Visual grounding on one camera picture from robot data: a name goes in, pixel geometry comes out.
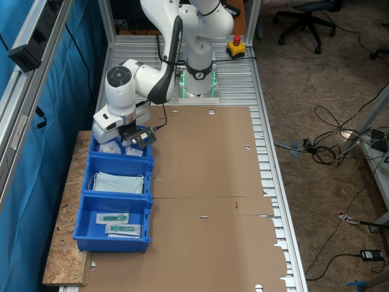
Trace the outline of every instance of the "face mask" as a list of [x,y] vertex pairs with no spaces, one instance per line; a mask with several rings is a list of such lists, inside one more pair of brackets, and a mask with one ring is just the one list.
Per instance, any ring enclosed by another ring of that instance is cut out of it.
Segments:
[[143,184],[145,178],[143,175],[117,176],[107,173],[96,173],[92,178],[94,180],[93,190],[99,192],[117,192],[117,193],[143,193]]

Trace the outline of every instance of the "blue plastic tray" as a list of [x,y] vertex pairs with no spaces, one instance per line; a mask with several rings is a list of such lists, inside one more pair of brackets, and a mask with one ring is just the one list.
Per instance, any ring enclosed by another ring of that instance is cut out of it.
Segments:
[[[149,235],[151,198],[118,196],[105,192],[81,193],[73,239],[81,251],[145,252]],[[129,212],[129,224],[141,224],[140,238],[108,237],[105,224],[96,224],[97,213]]]
[[[131,146],[131,148],[135,148],[137,150],[142,150],[143,151],[143,156],[131,156],[131,155],[126,155],[126,150],[125,148],[122,146],[122,143],[120,141],[119,138],[115,138],[113,139],[117,142],[117,145],[119,145],[120,147],[120,151],[122,152],[122,154],[113,154],[113,153],[104,153],[104,154],[107,154],[107,155],[115,155],[115,156],[121,156],[121,157],[132,157],[132,158],[143,158],[143,159],[150,159],[150,160],[154,160],[154,158],[152,157],[152,149],[153,149],[153,145],[150,144],[149,146],[141,149],[137,144],[133,144]],[[89,152],[90,153],[102,153],[102,152],[98,152],[96,150],[96,147],[99,145],[99,143],[96,141],[93,133],[92,133],[92,139],[91,139],[91,145],[89,146]]]
[[85,167],[84,181],[82,191],[91,191],[93,189],[93,176],[98,172],[108,173],[110,175],[120,176],[138,176],[143,175],[145,182],[143,184],[143,194],[134,194],[134,190],[128,190],[128,193],[115,193],[116,195],[137,195],[152,197],[151,194],[151,171],[154,162],[148,159],[137,159],[129,156],[109,155],[106,153],[90,153]]

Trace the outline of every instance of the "floor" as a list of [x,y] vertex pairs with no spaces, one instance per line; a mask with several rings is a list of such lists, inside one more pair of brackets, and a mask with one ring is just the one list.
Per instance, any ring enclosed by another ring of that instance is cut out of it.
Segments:
[[[294,21],[280,17],[279,23],[273,24],[273,15],[273,12],[267,12],[261,17],[264,39],[254,43],[258,69],[262,87],[274,96],[281,110],[292,120],[307,127],[332,130],[333,127],[316,117],[316,106],[324,106],[344,122],[388,81],[389,67],[381,60],[371,61],[368,58],[369,53],[358,44],[356,33],[337,29],[336,36],[331,38],[329,28],[318,26],[323,52],[315,55],[316,45],[309,29],[304,32],[297,30],[286,38],[284,46],[279,46],[279,34]],[[320,12],[315,15],[325,17]],[[387,1],[376,0],[372,4],[371,1],[349,0],[340,12],[330,13],[330,16],[340,27],[361,32],[361,41],[367,48],[389,47],[389,28],[382,26],[382,22],[389,19]],[[304,138],[313,140],[323,133],[293,124],[280,113],[274,99],[266,91],[266,108],[275,142],[288,145],[298,142],[302,146]],[[319,113],[331,121],[324,111]],[[355,125],[365,113],[359,114],[348,126]],[[375,125],[389,125],[388,109],[382,111]],[[335,134],[323,145],[342,143],[344,139]],[[349,157],[361,158],[361,153],[361,149],[356,147]],[[348,215],[374,221],[387,211],[377,185],[370,179],[371,171],[366,161],[361,161],[350,178],[337,180],[335,178],[346,178],[359,160],[347,159],[340,167],[330,167],[315,163],[310,154],[298,153],[295,157],[282,148],[277,149],[277,156],[305,271],[334,232],[339,222],[336,217],[338,211],[346,211],[352,198],[364,185],[368,184],[353,201]],[[340,224],[306,277],[321,275],[334,255],[358,254],[360,249],[383,249],[379,234],[371,234],[362,225]],[[322,279],[308,282],[308,290],[355,291],[345,284],[377,276],[370,269],[381,264],[339,257]],[[368,291],[389,291],[389,282]]]

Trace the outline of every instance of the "cardboard sheet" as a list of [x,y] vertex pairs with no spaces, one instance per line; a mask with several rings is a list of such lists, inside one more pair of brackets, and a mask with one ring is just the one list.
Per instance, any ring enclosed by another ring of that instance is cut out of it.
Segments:
[[[168,123],[153,144],[153,175],[160,179],[154,198],[263,197],[248,107],[166,106],[166,112]],[[152,106],[147,125],[161,125],[163,117],[162,107]]]
[[255,292],[260,284],[264,292],[285,292],[273,222],[249,200],[155,199],[147,252],[93,253],[96,267],[79,291]]

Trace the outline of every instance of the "wall-mounted device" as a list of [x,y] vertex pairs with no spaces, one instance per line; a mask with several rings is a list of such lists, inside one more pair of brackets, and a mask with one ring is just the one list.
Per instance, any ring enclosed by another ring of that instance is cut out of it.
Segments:
[[40,5],[33,9],[31,17],[36,18],[35,27],[22,27],[24,33],[19,34],[8,57],[11,58],[23,72],[29,72],[39,68],[47,42],[52,34],[54,24],[64,0],[47,0],[42,3],[35,1],[34,5]]

